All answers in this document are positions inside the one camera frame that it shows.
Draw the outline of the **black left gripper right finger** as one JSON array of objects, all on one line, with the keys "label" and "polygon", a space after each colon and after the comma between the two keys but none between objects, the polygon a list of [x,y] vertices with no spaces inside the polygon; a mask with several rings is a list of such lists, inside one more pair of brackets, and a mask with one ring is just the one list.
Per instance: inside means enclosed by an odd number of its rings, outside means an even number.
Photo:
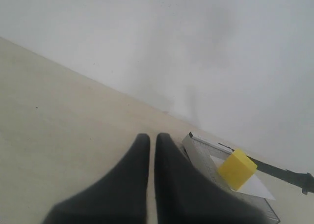
[{"label": "black left gripper right finger", "polygon": [[266,224],[261,210],[204,177],[170,135],[156,140],[155,194],[160,224]]}]

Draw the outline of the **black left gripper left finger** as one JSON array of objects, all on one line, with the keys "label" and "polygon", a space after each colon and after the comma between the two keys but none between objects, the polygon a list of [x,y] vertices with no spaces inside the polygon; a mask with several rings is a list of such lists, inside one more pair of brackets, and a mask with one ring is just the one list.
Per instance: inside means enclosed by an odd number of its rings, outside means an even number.
[{"label": "black left gripper left finger", "polygon": [[145,224],[150,138],[138,134],[127,153],[99,181],[56,204],[45,224]]}]

